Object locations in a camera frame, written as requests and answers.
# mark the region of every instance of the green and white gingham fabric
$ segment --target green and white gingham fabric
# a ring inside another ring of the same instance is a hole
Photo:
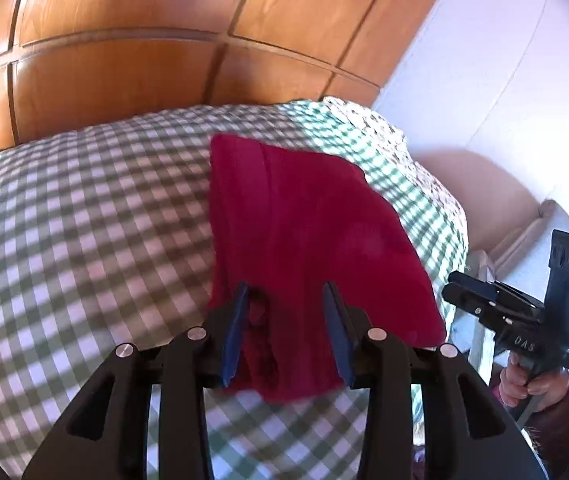
[[[0,152],[0,465],[12,478],[117,344],[165,344],[201,322],[214,263],[207,196],[216,132],[358,164],[398,212],[438,298],[446,276],[463,268],[466,233],[322,103],[164,111]],[[449,326],[453,309],[439,304]],[[366,391],[286,406],[254,392],[205,398],[218,479],[357,471]],[[156,389],[149,478],[158,410]],[[419,396],[414,410],[419,418]]]

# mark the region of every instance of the human hand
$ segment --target human hand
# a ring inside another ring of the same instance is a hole
[[[500,373],[499,390],[504,404],[514,408],[529,395],[543,395],[535,409],[536,412],[541,412],[564,399],[569,387],[569,370],[562,368],[559,371],[547,372],[525,386],[527,372],[519,366],[519,362],[519,355],[511,352],[507,367]]]

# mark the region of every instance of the red garment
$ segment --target red garment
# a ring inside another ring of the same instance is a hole
[[[328,280],[407,344],[444,341],[431,281],[360,168],[228,135],[213,137],[211,163],[211,306],[228,302],[240,281],[260,291],[233,388],[286,402],[340,386],[322,312]]]

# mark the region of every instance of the wooden headboard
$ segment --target wooden headboard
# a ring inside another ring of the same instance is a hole
[[[373,103],[435,0],[0,0],[0,149],[164,108]]]

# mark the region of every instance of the white wall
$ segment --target white wall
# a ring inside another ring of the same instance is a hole
[[[489,248],[547,197],[569,213],[569,0],[438,0],[376,101]]]

